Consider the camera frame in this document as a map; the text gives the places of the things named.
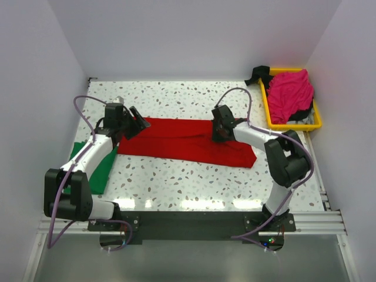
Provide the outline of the red t shirt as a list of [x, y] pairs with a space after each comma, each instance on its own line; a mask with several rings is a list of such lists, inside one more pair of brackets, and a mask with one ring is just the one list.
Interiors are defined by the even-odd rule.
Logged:
[[137, 136], [123, 138], [119, 155], [186, 160], [213, 165], [252, 168], [257, 157], [250, 145], [212, 141], [212, 122], [187, 119], [146, 119], [150, 127]]

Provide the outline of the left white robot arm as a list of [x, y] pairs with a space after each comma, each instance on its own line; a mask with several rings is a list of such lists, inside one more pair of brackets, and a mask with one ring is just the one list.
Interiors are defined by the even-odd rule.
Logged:
[[115, 212], [118, 205], [95, 200], [89, 179], [122, 138], [129, 140], [149, 126], [134, 106], [126, 108], [121, 103], [108, 103], [104, 117], [98, 121], [84, 147], [65, 165], [46, 172], [45, 216], [72, 221], [100, 219], [108, 230], [118, 229], [122, 223], [121, 215]]

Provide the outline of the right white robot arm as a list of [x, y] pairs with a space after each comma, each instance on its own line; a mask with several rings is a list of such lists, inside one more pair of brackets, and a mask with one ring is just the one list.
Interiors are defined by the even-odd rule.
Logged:
[[264, 214], [258, 229], [276, 230], [283, 223], [282, 216], [289, 212], [295, 189], [313, 173], [314, 165], [309, 152], [293, 130], [278, 133], [251, 125], [247, 119], [236, 119], [226, 105], [215, 106], [212, 114], [213, 141], [244, 143], [266, 154], [273, 187], [263, 204]]

